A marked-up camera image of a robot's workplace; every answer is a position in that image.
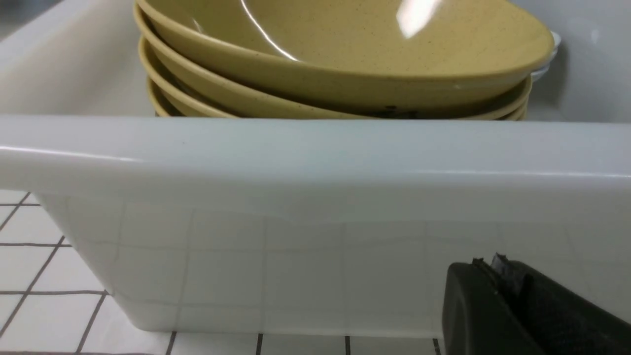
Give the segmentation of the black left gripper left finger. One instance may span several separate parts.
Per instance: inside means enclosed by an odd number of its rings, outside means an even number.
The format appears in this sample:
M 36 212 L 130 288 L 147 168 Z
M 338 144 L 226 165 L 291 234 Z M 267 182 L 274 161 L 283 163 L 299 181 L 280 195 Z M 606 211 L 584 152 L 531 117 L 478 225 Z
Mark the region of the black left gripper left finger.
M 448 267 L 442 332 L 448 355 L 541 355 L 503 297 L 496 272 L 484 262 Z

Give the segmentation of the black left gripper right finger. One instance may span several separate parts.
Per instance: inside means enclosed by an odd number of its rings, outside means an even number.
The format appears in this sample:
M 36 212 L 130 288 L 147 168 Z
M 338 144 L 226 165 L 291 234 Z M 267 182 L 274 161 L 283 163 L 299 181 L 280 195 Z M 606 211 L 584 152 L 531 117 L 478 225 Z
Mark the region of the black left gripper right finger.
M 628 355 L 630 324 L 520 261 L 493 271 L 512 314 L 546 355 Z

